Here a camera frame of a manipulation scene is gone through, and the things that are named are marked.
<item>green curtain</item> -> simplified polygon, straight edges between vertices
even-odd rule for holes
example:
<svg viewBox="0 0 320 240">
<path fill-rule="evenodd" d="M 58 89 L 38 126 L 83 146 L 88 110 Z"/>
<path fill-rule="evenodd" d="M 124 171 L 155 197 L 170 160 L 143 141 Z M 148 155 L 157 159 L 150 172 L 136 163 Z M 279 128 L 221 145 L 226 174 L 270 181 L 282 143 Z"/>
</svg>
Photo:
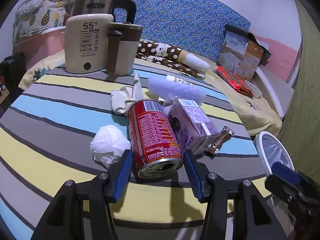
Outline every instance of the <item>green curtain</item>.
<svg viewBox="0 0 320 240">
<path fill-rule="evenodd" d="M 298 0 L 296 5 L 303 36 L 300 73 L 278 138 L 295 169 L 320 184 L 320 32 Z"/>
</svg>

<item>red plaid cloth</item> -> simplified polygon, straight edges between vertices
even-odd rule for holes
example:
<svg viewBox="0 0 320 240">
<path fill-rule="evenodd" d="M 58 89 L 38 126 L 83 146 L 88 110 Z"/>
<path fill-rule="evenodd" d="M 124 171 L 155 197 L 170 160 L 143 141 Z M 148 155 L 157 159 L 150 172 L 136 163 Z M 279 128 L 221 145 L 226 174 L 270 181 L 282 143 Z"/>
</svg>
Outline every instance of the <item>red plaid cloth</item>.
<svg viewBox="0 0 320 240">
<path fill-rule="evenodd" d="M 245 96 L 253 98 L 253 93 L 251 90 L 245 85 L 245 83 L 234 73 L 230 70 L 224 69 L 223 67 L 219 66 L 216 69 L 217 74 L 227 82 L 235 91 Z"/>
</svg>

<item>barcode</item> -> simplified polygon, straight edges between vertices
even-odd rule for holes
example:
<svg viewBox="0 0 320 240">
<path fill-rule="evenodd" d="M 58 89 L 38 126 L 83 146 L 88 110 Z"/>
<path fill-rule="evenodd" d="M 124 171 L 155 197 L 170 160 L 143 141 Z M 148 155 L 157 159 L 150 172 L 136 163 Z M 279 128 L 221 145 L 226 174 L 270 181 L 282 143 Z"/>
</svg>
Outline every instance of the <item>barcode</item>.
<svg viewBox="0 0 320 240">
<path fill-rule="evenodd" d="M 155 101 L 143 101 L 144 109 L 146 111 L 159 111 L 165 114 L 163 107 Z"/>
<path fill-rule="evenodd" d="M 187 100 L 187 99 L 178 99 L 178 100 L 183 106 L 198 106 L 198 104 L 193 100 Z"/>
</svg>

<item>yellow stripe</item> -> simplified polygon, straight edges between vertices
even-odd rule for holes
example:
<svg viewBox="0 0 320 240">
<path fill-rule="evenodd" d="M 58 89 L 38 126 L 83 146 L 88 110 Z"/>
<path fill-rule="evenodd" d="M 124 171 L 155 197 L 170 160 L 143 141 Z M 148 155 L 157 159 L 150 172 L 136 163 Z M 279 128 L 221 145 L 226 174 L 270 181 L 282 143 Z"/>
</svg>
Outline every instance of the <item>yellow stripe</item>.
<svg viewBox="0 0 320 240">
<path fill-rule="evenodd" d="M 84 77 L 65 77 L 65 76 L 55 76 L 55 75 L 44 75 L 38 80 L 41 83 L 54 84 L 54 85 L 64 85 L 64 86 L 75 86 L 84 89 L 90 89 L 95 91 L 102 91 L 110 93 L 112 89 L 120 89 L 123 84 L 118 84 L 114 82 L 94 80 Z M 149 98 L 146 95 L 148 89 L 142 88 L 142 92 L 145 98 Z M 202 104 L 201 108 L 206 114 L 213 115 L 216 117 L 224 118 L 230 121 L 242 123 L 239 116 L 235 112 L 230 112 L 223 110 L 221 108 Z"/>
<path fill-rule="evenodd" d="M 0 156 L 24 179 L 50 196 L 54 196 L 67 179 L 75 182 L 91 180 L 94 175 L 53 161 L 20 143 L 0 129 Z M 254 180 L 263 197 L 270 194 L 264 187 L 264 179 Z M 191 188 L 157 187 L 129 183 L 125 198 L 110 208 L 116 219 L 173 223 L 204 218 L 206 204 L 200 204 Z M 228 201 L 228 212 L 233 202 Z"/>
</svg>

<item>mug handle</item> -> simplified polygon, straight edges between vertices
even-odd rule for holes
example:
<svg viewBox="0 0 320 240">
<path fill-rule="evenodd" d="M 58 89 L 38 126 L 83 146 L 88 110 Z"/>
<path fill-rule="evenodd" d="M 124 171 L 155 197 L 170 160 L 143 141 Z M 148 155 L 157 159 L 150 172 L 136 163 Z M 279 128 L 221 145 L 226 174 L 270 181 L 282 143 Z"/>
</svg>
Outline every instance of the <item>mug handle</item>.
<svg viewBox="0 0 320 240">
<path fill-rule="evenodd" d="M 133 0 L 115 0 L 114 8 L 125 9 L 127 11 L 126 22 L 133 24 L 137 11 L 136 3 Z"/>
<path fill-rule="evenodd" d="M 121 35 L 121 31 L 108 31 L 107 72 L 114 73 L 116 71 Z"/>
</svg>

